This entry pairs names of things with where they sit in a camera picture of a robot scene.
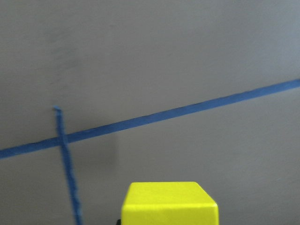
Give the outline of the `yellow cube block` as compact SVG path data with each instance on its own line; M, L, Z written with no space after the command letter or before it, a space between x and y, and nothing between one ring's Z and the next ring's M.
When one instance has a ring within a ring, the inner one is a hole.
M133 182L125 196L122 225L218 225L215 200L194 181Z

